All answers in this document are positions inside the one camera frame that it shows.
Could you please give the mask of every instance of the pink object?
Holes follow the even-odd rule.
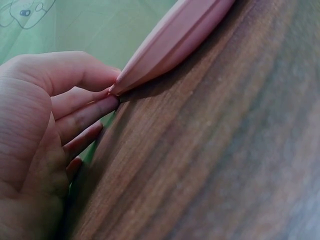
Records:
[[[175,68],[224,18],[235,0],[178,0],[134,53],[109,92],[131,90]]]

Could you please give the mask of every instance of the wooden surface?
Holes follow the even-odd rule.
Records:
[[[127,96],[75,182],[65,239],[320,239],[319,77],[319,0],[237,0]]]

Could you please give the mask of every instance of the skin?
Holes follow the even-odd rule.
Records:
[[[20,55],[0,66],[0,239],[55,235],[77,157],[118,107],[120,71],[84,52]]]

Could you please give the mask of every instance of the green fabric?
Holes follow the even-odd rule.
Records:
[[[0,0],[0,64],[20,54],[81,50],[122,69],[176,1]]]

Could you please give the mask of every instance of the cartoon print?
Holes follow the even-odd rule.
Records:
[[[12,0],[0,8],[0,27],[14,20],[23,29],[31,29],[47,14],[56,0]]]

